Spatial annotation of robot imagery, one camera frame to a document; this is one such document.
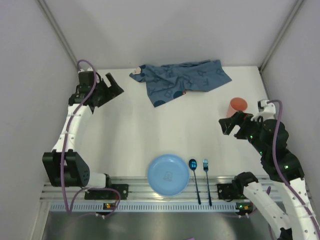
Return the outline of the orange plastic cup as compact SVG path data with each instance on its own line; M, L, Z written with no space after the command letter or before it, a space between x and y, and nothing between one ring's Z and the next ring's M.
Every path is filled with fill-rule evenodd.
M247 108L248 108L248 103L246 100L240 97L234 97L229 102L226 117L229 118L238 111L244 112Z

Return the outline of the blue metallic fork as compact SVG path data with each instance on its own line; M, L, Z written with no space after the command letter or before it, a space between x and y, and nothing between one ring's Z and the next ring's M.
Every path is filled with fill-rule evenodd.
M209 185L209 176L208 176L208 171L209 171L209 162L207 159L203 160L203 170L206 174L206 183L207 183L207 193L208 193L208 202L209 206L212 206L212 197L211 197L211 192L210 192L210 185Z

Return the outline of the blue letter-print placemat cloth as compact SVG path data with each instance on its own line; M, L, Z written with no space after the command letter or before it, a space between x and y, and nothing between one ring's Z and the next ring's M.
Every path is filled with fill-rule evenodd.
M155 108L183 96L187 91L209 92L232 81L220 60L161 66L144 64L129 76L145 83L147 96Z

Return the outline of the blue metallic spoon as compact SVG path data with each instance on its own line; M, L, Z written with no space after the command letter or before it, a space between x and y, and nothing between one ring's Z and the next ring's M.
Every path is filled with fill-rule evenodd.
M193 172L193 178L194 178L195 187L196 187L197 202L199 205L201 205L202 202L201 202L197 178L196 178L197 161L195 159L190 159L188 162L188 166L190 170Z

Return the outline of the light blue plate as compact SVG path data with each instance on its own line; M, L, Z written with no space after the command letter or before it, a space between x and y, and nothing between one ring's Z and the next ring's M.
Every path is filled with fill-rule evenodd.
M147 181L157 194L173 197L181 194L190 180L186 162L174 154L163 154L151 161L147 168Z

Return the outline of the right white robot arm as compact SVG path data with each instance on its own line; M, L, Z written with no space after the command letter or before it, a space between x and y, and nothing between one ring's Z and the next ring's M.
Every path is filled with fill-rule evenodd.
M281 209L252 172L242 172L232 184L238 195L246 197L267 221L278 240L318 240L320 225L309 200L305 174L299 159L287 148L289 133L281 122L283 103L260 100L258 113L237 111L219 119L224 135L234 127L238 140L247 140L260 155L262 168L280 194Z

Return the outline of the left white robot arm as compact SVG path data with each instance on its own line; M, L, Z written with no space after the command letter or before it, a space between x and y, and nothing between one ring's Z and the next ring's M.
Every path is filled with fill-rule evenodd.
M78 152L95 109L124 92L111 73L105 76L110 86L100 75L94 83L95 74L91 70L78 73L79 84L68 99L68 113L59 139L52 150L42 156L47 176L54 187L61 186L62 180L65 187L102 189L112 185L109 175L90 170Z

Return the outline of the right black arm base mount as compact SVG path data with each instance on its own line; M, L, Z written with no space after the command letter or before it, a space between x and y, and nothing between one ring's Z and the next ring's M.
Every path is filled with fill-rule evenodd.
M243 193L244 187L240 184L218 183L216 186L219 200L232 202L234 200L248 199Z

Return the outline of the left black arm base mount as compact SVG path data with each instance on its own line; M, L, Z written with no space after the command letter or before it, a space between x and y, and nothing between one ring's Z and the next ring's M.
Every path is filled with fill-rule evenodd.
M112 184L111 189L120 194L121 200L126 200L129 193L128 184ZM118 200L119 196L111 190L88 190L84 195L85 200Z

